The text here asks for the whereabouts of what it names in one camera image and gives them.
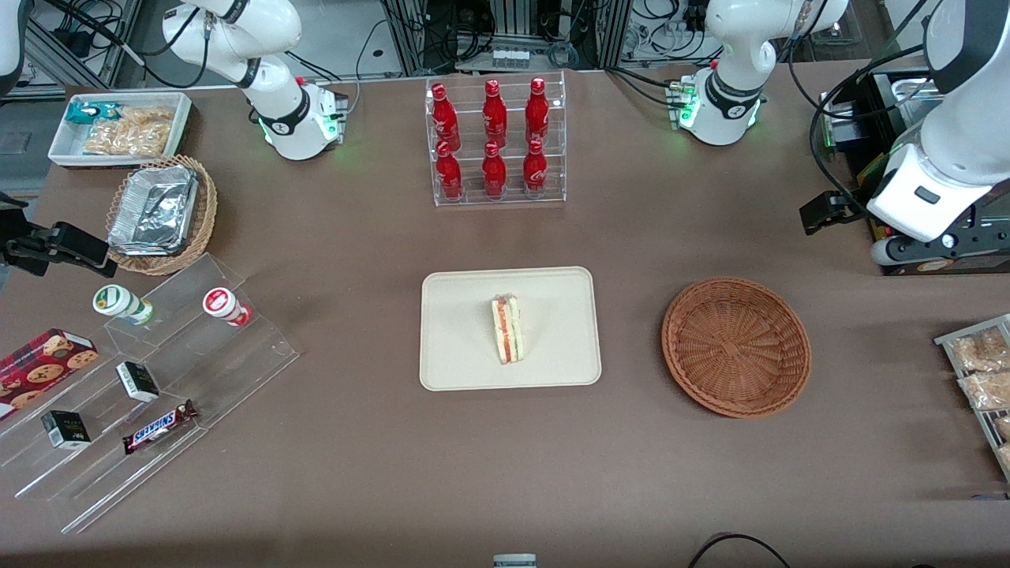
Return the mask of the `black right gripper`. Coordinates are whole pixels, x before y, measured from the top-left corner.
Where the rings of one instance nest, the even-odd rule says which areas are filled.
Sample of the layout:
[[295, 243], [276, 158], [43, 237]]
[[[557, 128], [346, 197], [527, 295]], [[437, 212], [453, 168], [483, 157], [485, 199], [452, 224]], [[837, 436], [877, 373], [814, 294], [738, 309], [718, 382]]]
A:
[[117, 270], [107, 242], [69, 223], [55, 223], [48, 229], [2, 227], [1, 252], [3, 266], [39, 277], [50, 263], [71, 263], [104, 278], [113, 278]]

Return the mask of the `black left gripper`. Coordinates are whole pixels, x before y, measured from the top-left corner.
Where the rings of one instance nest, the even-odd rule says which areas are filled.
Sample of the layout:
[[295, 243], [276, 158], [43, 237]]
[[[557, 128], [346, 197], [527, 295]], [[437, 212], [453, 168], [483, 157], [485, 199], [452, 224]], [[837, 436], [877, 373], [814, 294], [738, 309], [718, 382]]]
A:
[[[799, 215], [805, 235], [813, 236], [826, 227], [858, 222], [866, 217], [866, 209], [849, 194], [825, 191], [801, 206]], [[1007, 254], [1008, 248], [1008, 201], [971, 205], [944, 233], [948, 258]]]

